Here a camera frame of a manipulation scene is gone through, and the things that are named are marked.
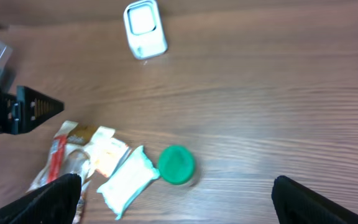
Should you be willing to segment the orange tissue packet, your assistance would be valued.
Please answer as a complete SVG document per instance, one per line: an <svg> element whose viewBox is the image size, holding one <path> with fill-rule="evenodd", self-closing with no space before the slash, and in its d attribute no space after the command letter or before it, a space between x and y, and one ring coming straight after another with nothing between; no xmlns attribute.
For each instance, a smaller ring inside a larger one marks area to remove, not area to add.
<svg viewBox="0 0 358 224"><path fill-rule="evenodd" d="M131 148L121 140L110 138L96 145L96 171L109 178L131 153Z"/></svg>

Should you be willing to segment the green lid glass jar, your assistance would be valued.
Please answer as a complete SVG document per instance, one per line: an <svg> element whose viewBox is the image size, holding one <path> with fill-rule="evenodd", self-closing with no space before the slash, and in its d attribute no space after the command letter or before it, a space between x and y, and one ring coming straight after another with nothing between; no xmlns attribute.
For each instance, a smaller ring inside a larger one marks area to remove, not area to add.
<svg viewBox="0 0 358 224"><path fill-rule="evenodd" d="M172 185L194 186L200 181L200 165L185 146L172 145L162 151L157 168L161 178Z"/></svg>

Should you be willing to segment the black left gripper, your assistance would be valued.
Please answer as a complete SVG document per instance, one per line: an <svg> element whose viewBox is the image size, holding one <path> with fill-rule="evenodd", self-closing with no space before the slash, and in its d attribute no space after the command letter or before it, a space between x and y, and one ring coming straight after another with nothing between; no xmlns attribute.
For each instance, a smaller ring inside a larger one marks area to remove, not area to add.
<svg viewBox="0 0 358 224"><path fill-rule="evenodd" d="M29 133L64 110L64 102L27 86L17 86L17 96L0 88L0 134Z"/></svg>

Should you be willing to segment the teal wet wipes pack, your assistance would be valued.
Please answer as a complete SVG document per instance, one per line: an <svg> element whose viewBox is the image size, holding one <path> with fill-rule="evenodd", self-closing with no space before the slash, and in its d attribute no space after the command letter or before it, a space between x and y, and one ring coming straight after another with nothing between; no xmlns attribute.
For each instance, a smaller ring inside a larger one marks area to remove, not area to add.
<svg viewBox="0 0 358 224"><path fill-rule="evenodd" d="M146 156L144 146L139 146L96 192L114 212L115 220L120 220L135 198L159 177L160 172Z"/></svg>

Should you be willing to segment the dried food snack bag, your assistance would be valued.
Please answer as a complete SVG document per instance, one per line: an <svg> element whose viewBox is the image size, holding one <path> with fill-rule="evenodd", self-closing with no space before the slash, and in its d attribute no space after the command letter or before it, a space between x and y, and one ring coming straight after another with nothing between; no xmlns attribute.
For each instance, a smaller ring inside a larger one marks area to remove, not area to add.
<svg viewBox="0 0 358 224"><path fill-rule="evenodd" d="M78 174L81 177L81 195L73 223L79 223L83 216L86 192L100 155L98 147L111 140L114 133L113 128L65 121L54 135L45 167L27 191L34 191L65 174Z"/></svg>

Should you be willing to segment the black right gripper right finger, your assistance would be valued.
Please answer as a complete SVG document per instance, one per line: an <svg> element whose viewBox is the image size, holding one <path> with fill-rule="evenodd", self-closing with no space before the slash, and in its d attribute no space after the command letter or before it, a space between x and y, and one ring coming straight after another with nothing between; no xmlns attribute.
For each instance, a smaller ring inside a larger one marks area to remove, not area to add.
<svg viewBox="0 0 358 224"><path fill-rule="evenodd" d="M358 214L284 175L274 180L272 201L280 224L358 224Z"/></svg>

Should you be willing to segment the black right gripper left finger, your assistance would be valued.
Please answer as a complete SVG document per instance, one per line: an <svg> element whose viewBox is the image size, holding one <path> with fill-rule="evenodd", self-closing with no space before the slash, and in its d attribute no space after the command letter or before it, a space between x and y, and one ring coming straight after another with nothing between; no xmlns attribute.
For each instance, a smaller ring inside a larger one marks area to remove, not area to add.
<svg viewBox="0 0 358 224"><path fill-rule="evenodd" d="M71 224L81 195L81 177L65 174L0 208L0 224Z"/></svg>

